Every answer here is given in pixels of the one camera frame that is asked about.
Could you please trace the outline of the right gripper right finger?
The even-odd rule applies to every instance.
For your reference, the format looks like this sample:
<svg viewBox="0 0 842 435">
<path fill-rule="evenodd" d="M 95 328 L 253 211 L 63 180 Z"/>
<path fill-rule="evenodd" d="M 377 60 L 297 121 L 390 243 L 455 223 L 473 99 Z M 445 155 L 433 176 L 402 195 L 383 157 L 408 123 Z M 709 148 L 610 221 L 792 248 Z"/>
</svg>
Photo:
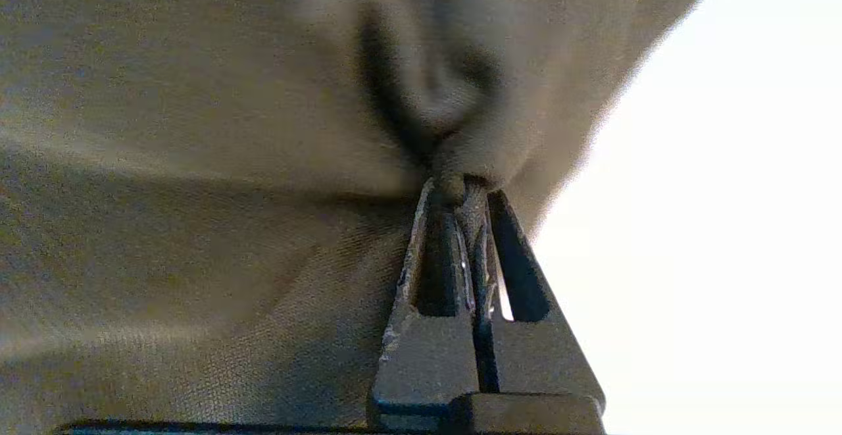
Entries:
<svg viewBox="0 0 842 435">
<path fill-rule="evenodd" d="M 473 279 L 483 383 L 499 393 L 585 399 L 603 416 L 604 390 L 503 192 L 488 196 Z"/>
</svg>

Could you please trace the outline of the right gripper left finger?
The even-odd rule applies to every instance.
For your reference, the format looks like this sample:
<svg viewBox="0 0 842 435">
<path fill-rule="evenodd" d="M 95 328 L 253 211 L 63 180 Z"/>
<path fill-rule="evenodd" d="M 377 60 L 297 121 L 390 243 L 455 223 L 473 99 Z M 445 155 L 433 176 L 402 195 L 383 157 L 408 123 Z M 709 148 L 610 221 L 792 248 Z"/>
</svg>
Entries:
<svg viewBox="0 0 842 435">
<path fill-rule="evenodd" d="M 433 180 L 421 190 L 368 399 L 380 431 L 433 431 L 478 391 L 476 302 L 459 222 Z"/>
</svg>

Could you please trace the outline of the black hooded sweatshirt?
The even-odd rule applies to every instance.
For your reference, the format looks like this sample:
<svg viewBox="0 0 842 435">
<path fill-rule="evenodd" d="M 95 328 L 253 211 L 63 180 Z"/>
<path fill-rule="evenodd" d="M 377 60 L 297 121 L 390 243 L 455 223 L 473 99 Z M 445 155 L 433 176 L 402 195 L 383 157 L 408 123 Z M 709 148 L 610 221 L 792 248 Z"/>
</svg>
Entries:
<svg viewBox="0 0 842 435">
<path fill-rule="evenodd" d="M 424 184 L 533 233 L 696 0 L 0 0 L 0 435 L 366 425 Z"/>
</svg>

